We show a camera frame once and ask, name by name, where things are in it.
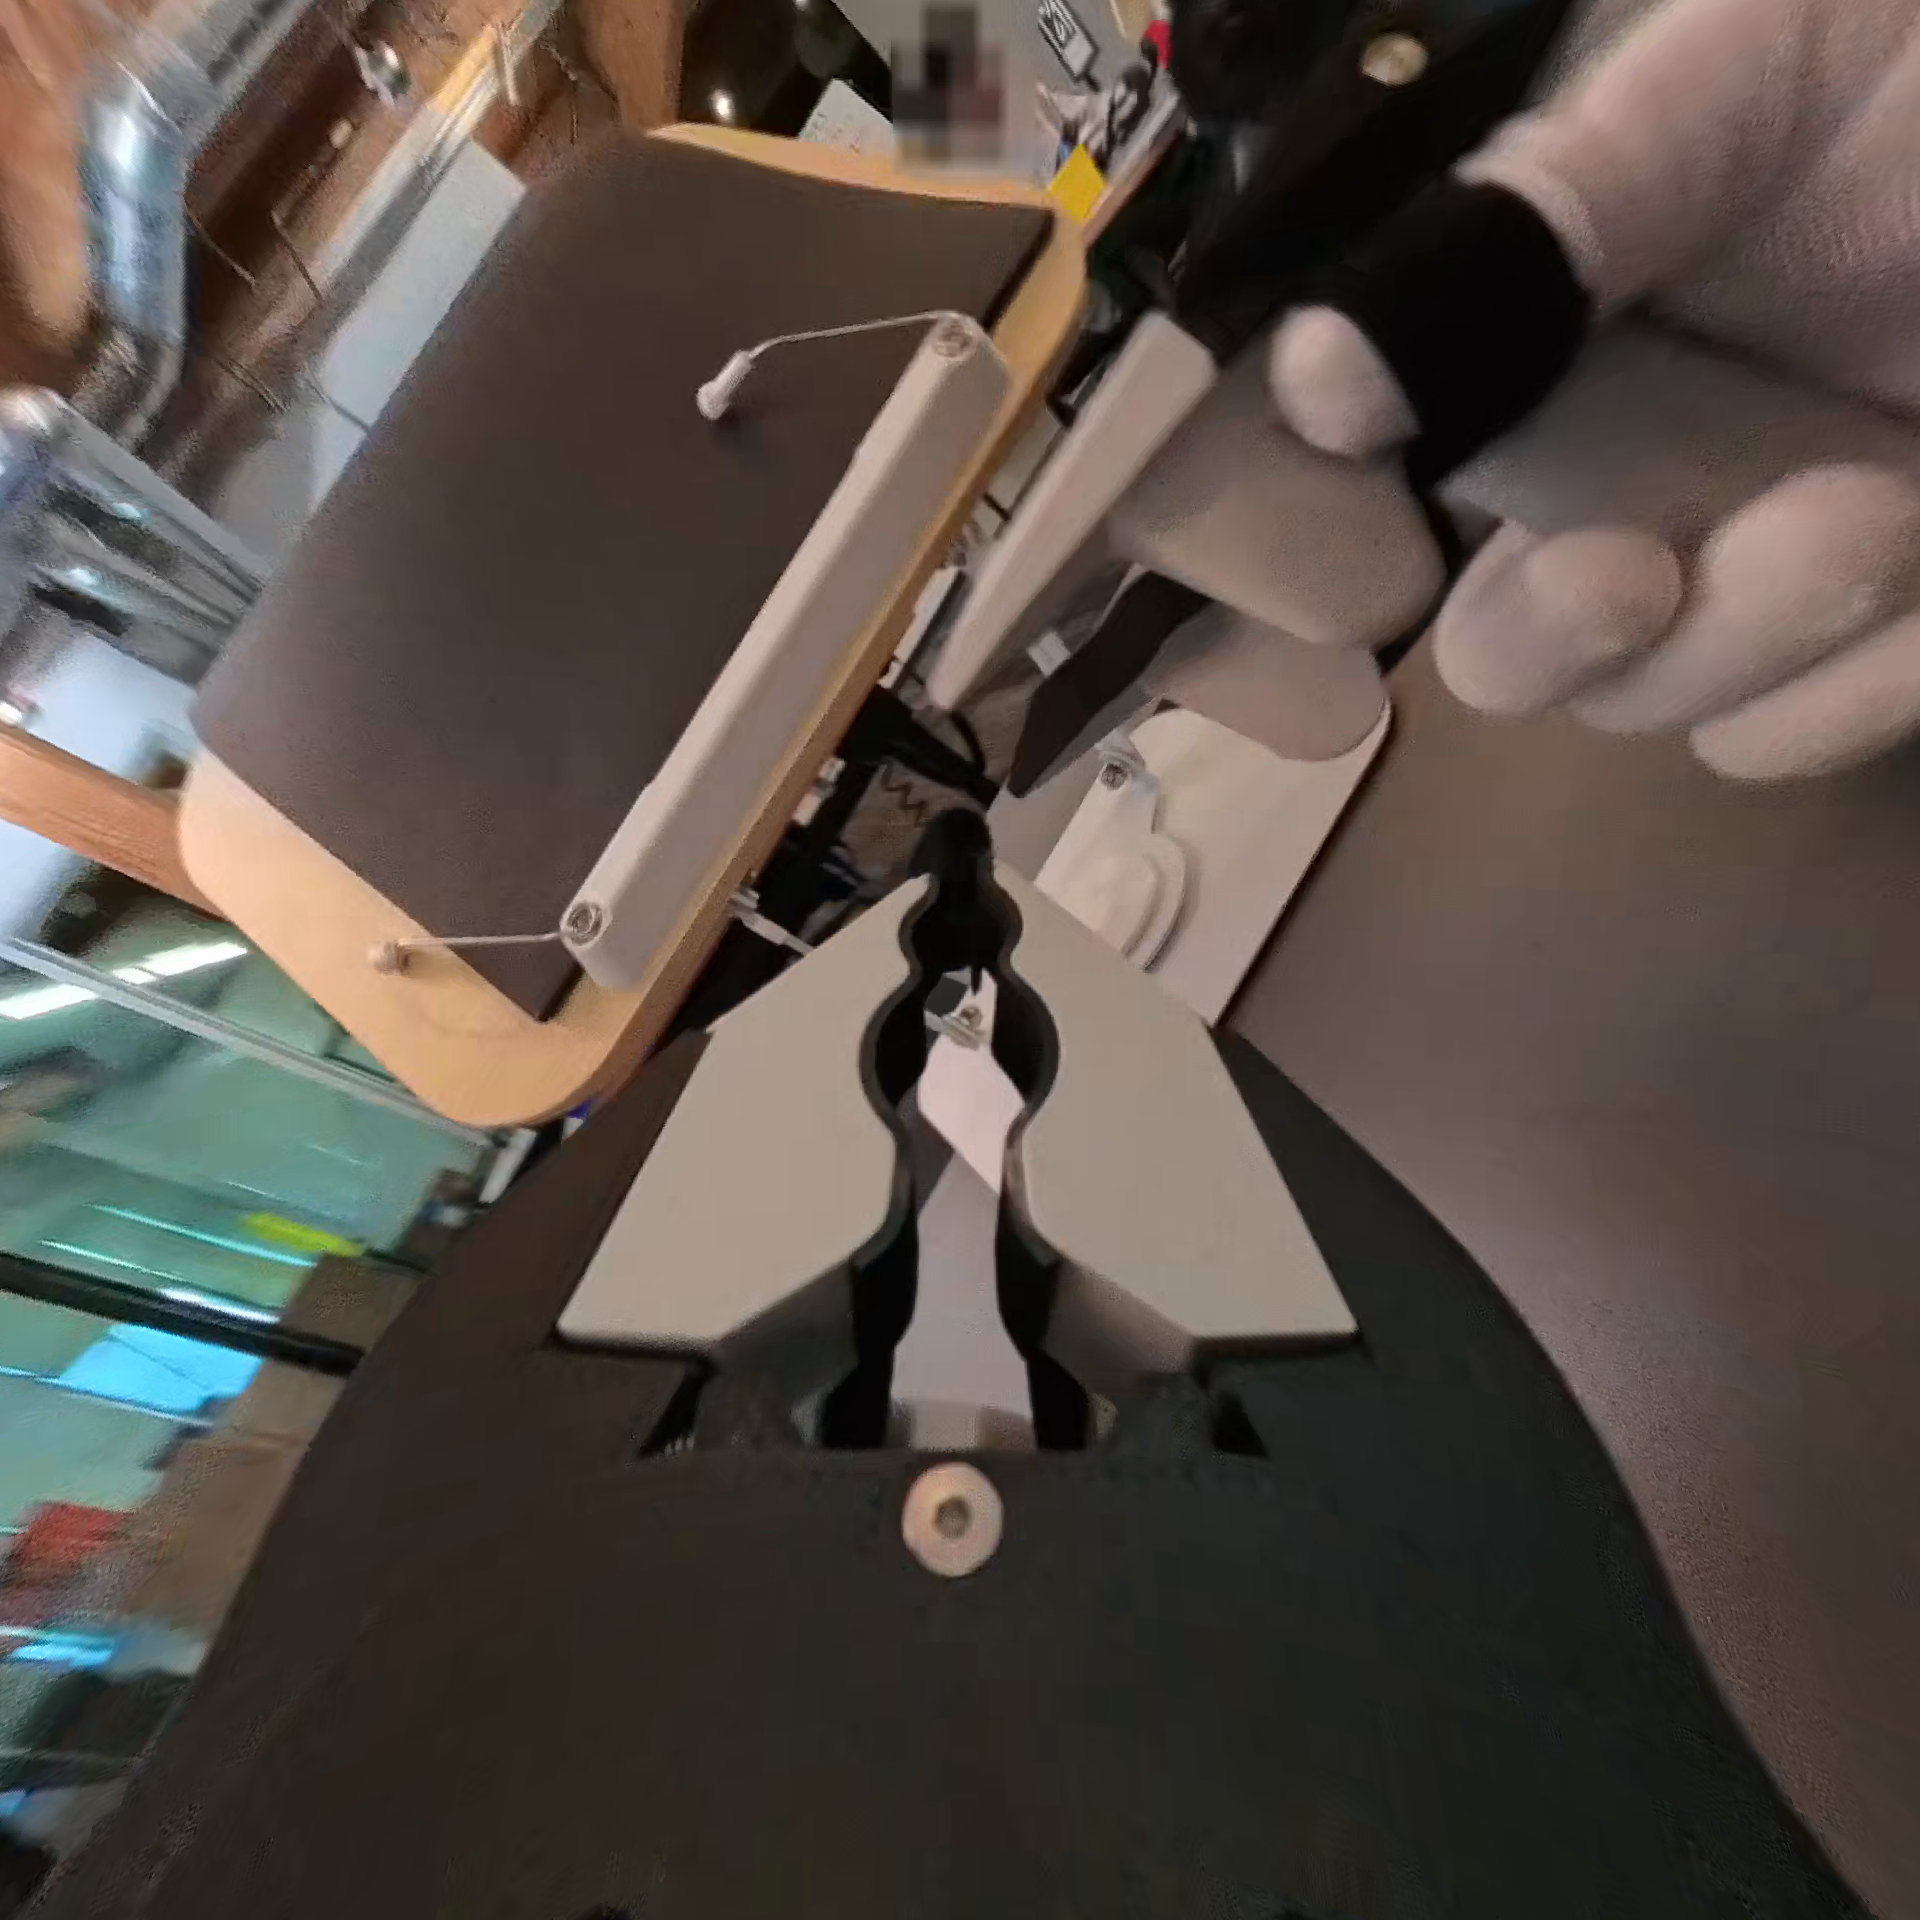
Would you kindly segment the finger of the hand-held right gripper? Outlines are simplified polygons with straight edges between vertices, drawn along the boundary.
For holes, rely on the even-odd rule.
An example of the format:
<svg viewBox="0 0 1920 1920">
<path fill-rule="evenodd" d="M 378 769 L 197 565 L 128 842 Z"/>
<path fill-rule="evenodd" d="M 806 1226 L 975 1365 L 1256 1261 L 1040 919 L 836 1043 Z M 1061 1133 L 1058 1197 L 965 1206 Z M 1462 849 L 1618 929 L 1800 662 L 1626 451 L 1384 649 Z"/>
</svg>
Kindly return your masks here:
<svg viewBox="0 0 1920 1920">
<path fill-rule="evenodd" d="M 962 709 L 1112 569 L 1112 511 L 1214 385 L 1215 359 L 1174 321 L 1147 315 L 1133 328 L 972 568 L 926 677 L 927 707 Z"/>
<path fill-rule="evenodd" d="M 1204 614 L 1204 594 L 1173 578 L 1133 578 L 1093 633 L 1031 696 L 1008 771 L 1008 794 L 1028 795 L 1085 747 L 1094 726 L 1128 704 L 1168 638 Z"/>
</svg>

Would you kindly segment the dark-faced wooden board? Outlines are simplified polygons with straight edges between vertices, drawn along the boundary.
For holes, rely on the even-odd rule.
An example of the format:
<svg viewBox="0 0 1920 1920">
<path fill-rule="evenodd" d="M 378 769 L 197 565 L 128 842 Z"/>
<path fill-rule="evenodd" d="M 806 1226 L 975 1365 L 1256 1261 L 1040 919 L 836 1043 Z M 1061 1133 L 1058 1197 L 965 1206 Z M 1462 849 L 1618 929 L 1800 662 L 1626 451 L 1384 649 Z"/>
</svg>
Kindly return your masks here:
<svg viewBox="0 0 1920 1920">
<path fill-rule="evenodd" d="M 1084 287 L 1036 186 L 722 128 L 587 152 L 518 203 L 203 681 L 192 882 L 373 1055 L 379 909 L 502 909 L 531 939 L 616 816 L 616 751 L 659 771 L 927 318 L 1008 328 L 1042 397 Z"/>
</svg>

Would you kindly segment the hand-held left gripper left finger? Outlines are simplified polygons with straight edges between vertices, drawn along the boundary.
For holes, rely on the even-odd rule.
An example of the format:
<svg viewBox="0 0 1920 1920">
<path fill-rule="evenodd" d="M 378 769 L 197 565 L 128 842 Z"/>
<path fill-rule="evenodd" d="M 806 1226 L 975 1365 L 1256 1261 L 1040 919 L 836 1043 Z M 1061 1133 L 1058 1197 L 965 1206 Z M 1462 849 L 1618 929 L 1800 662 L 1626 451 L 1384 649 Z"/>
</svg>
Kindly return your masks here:
<svg viewBox="0 0 1920 1920">
<path fill-rule="evenodd" d="M 819 1416 L 876 1450 L 916 1301 L 901 1104 L 926 1063 L 931 875 L 714 1022 L 559 1310 L 570 1346 L 679 1361 L 695 1434 Z"/>
</svg>

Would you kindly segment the white adjustable stand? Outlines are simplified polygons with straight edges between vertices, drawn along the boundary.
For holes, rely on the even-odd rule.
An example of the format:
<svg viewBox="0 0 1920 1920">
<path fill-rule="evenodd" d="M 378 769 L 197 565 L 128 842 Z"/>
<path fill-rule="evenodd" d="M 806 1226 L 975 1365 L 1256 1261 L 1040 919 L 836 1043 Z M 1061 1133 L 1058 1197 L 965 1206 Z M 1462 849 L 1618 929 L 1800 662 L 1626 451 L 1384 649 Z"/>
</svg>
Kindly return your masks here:
<svg viewBox="0 0 1920 1920">
<path fill-rule="evenodd" d="M 558 1118 L 628 1077 L 711 953 L 717 887 L 767 850 L 830 744 L 850 760 L 879 646 L 906 633 L 935 537 L 958 529 L 1040 401 L 1013 331 L 927 318 L 876 424 L 762 611 L 674 726 L 659 771 L 620 747 L 620 807 L 559 867 L 531 939 L 502 909 L 392 904 L 355 1034 L 445 1121 Z M 1442 583 L 1437 537 L 1390 469 L 1343 465 L 1270 415 L 1261 359 L 1226 374 L 1108 519 L 1110 563 L 1204 614 L 1168 638 L 1096 744 L 1099 774 L 1036 887 L 1215 1025 L 1384 744 L 1376 657 Z"/>
</svg>

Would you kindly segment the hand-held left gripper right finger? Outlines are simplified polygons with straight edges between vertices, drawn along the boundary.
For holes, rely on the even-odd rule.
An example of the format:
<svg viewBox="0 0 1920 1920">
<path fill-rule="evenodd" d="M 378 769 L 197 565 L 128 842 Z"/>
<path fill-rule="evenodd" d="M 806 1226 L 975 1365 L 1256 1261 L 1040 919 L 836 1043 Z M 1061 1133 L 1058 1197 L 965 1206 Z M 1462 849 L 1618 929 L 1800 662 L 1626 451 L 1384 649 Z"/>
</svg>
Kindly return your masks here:
<svg viewBox="0 0 1920 1920">
<path fill-rule="evenodd" d="M 980 906 L 1018 1096 L 994 1288 L 1040 1450 L 1085 1450 L 1102 1408 L 1223 1365 L 1348 1349 L 1356 1310 L 1214 1030 L 1013 869 Z"/>
</svg>

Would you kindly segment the person's right hand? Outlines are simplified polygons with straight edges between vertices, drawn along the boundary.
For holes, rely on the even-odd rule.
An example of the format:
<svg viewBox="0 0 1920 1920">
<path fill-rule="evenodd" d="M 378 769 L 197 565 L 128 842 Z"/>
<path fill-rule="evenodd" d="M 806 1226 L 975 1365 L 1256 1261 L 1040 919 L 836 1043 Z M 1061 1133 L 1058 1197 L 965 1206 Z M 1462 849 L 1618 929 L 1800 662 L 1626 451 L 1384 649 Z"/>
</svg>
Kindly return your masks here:
<svg viewBox="0 0 1920 1920">
<path fill-rule="evenodd" d="M 1445 478 L 1644 311 L 1915 425 L 1915 73 L 1915 5 L 1653 7 L 1286 311 L 1278 417 Z M 1851 771 L 1915 738 L 1915 480 L 1823 458 L 1698 535 L 1502 515 L 1430 657 L 1493 718 Z"/>
</svg>

